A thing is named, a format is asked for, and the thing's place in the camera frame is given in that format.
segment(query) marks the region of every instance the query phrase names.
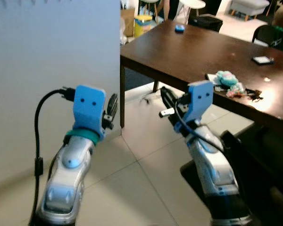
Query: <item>white stool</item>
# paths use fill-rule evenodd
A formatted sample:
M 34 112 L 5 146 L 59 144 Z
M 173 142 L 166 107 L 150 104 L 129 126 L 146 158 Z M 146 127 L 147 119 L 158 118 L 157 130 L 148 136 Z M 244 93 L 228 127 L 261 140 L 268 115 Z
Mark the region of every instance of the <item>white stool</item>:
M 184 6 L 188 7 L 188 12 L 185 15 L 185 22 L 184 22 L 186 24 L 189 19 L 191 8 L 196 10 L 196 16 L 198 16 L 199 14 L 198 9 L 205 8 L 206 3 L 201 0 L 179 0 L 179 5 L 178 5 L 176 16 L 178 16 L 179 12 L 182 10 Z
M 148 4 L 148 6 L 149 6 L 149 15 L 150 15 L 150 5 L 151 5 L 151 3 L 154 3 L 155 20 L 156 20 L 156 23 L 158 24 L 158 13 L 157 13 L 157 7 L 156 7 L 156 2 L 158 2 L 158 0 L 141 0 L 141 1 L 146 3 L 144 14 L 146 14 L 147 4 Z

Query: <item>stool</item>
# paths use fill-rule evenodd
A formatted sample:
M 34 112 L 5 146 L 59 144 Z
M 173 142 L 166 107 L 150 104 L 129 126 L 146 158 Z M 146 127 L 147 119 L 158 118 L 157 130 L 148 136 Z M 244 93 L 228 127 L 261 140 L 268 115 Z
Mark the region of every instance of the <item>stool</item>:
M 191 8 L 196 10 L 196 16 L 198 16 L 198 9 L 205 8 L 206 6 L 206 3 L 201 0 L 179 0 L 179 2 L 182 6 L 178 6 L 177 16 L 184 6 L 188 7 L 188 12 L 185 15 L 185 24 L 188 22 Z
M 262 14 L 264 9 L 269 5 L 267 0 L 233 0 L 231 5 L 233 16 L 236 11 L 244 13 L 245 21 L 249 19 L 249 16 L 255 16 L 256 19 L 258 14 Z
M 146 10 L 147 10 L 147 4 L 149 6 L 149 15 L 150 15 L 150 5 L 153 3 L 154 4 L 154 10 L 155 10 L 155 20 L 156 23 L 158 24 L 158 12 L 157 12 L 157 8 L 156 8 L 156 2 L 158 2 L 158 0 L 141 0 L 143 2 L 146 3 L 145 5 L 145 10 L 144 10 L 144 15 L 146 14 Z

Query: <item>blue object on table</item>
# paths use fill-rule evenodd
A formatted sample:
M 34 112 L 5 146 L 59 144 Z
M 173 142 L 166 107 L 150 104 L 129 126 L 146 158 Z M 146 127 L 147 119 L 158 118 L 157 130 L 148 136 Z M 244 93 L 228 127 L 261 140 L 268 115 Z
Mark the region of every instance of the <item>blue object on table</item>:
M 185 30 L 185 28 L 184 28 L 184 26 L 181 25 L 181 24 L 177 24 L 177 25 L 175 26 L 175 32 L 183 33 L 184 30 Z

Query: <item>black bag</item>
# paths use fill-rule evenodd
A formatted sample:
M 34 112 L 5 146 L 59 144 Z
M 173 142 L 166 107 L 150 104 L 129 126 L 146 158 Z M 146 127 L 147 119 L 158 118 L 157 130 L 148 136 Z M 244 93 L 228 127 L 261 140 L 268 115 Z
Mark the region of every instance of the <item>black bag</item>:
M 205 28 L 208 30 L 212 30 L 215 32 L 219 32 L 223 24 L 223 21 L 210 14 L 206 14 L 206 15 L 201 15 L 199 17 L 191 16 L 189 18 L 188 24 L 196 26 L 196 27 L 201 27 L 201 28 Z

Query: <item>cardboard box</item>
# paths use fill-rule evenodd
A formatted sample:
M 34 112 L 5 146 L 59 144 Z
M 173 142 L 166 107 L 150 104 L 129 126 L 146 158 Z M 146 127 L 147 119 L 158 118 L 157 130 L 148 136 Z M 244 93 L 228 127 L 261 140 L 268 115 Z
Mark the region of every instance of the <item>cardboard box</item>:
M 135 8 L 128 8 L 128 9 L 121 10 L 121 17 L 124 19 L 125 25 L 126 25 L 124 35 L 127 37 L 133 36 L 134 12 L 135 12 Z

